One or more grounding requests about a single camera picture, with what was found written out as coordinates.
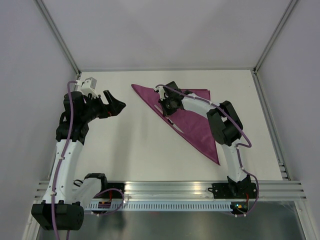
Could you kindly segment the knife with pink handle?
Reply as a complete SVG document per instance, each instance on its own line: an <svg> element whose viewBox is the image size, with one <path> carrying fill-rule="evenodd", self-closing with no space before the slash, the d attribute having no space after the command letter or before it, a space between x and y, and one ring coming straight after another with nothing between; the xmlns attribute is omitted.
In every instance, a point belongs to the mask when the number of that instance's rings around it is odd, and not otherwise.
<svg viewBox="0 0 320 240"><path fill-rule="evenodd" d="M168 116L164 115L162 109L160 109L157 105L154 105L154 107L161 113L161 115L168 121L168 123L177 131L180 133L184 133Z"/></svg>

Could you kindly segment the purple cloth napkin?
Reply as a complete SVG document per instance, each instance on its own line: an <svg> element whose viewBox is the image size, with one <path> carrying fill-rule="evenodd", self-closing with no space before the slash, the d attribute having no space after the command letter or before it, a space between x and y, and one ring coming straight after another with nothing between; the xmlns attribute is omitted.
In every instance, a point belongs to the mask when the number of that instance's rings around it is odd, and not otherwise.
<svg viewBox="0 0 320 240"><path fill-rule="evenodd" d="M178 109L174 114L168 116L182 131L177 131L173 128L162 114L154 107L157 105L160 97L152 88L138 84L132 84L132 89L135 93L178 135L187 141L193 148L206 156L209 160L217 165L220 165L216 142L211 134L208 120L192 111Z"/></svg>

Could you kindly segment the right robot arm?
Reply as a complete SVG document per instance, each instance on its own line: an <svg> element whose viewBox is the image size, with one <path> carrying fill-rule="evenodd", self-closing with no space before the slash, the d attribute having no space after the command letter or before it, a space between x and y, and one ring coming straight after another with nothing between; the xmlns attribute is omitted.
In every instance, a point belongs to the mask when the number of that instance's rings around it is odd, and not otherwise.
<svg viewBox="0 0 320 240"><path fill-rule="evenodd" d="M159 84L154 91L159 94L158 102L165 117L181 109L207 119L212 137L222 146L228 167L228 184L224 193L231 198L245 198L251 177L244 169L240 147L250 148L252 144L244 134L242 122L231 102L214 104L189 90L182 91L174 81Z"/></svg>

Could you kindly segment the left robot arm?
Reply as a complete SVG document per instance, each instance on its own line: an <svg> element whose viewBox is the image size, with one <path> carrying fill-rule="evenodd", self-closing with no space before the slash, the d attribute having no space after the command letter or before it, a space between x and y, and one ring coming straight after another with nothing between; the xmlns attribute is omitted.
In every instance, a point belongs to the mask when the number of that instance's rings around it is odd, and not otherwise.
<svg viewBox="0 0 320 240"><path fill-rule="evenodd" d="M115 117L126 104L105 90L107 103L100 95L72 91L64 95L64 112L56 129L56 155L52 175L41 203L33 204L31 215L47 231L78 231L85 209L93 198L109 195L110 187L103 173L89 173L74 189L74 177L80 153L85 145L89 123Z"/></svg>

